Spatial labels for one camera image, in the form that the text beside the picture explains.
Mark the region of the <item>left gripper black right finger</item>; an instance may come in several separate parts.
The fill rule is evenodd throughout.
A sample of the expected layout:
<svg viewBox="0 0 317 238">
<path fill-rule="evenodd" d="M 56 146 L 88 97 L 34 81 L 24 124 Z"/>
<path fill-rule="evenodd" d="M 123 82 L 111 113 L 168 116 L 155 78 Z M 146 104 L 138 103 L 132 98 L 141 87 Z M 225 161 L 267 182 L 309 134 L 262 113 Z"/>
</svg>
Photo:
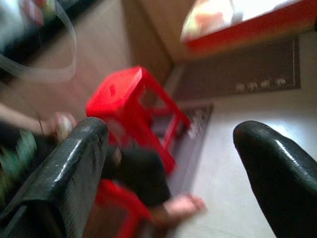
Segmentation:
<svg viewBox="0 0 317 238">
<path fill-rule="evenodd" d="M 278 238 L 317 236 L 317 163 L 296 142 L 258 121 L 233 130 L 256 200 Z"/>
</svg>

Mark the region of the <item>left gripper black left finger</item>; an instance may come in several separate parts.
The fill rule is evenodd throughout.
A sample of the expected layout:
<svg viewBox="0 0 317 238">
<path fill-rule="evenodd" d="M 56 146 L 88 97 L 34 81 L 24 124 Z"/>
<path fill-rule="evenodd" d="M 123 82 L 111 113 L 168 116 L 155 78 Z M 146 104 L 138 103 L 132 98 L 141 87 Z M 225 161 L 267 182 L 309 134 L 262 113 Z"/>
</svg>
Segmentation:
<svg viewBox="0 0 317 238">
<path fill-rule="evenodd" d="M 4 208 L 1 237 L 80 238 L 97 194 L 108 135 L 101 119 L 80 121 Z"/>
</svg>

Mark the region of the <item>bare person hand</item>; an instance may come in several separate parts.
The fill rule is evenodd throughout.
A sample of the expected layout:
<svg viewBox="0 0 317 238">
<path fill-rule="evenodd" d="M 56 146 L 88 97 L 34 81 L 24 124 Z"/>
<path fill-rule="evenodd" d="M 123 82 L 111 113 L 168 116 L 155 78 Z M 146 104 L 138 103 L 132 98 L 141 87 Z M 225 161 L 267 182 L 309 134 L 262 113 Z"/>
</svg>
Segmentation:
<svg viewBox="0 0 317 238">
<path fill-rule="evenodd" d="M 67 112 L 56 112 L 51 118 L 43 120 L 43 134 L 52 136 L 58 142 L 65 139 L 76 125 L 74 116 Z"/>
</svg>

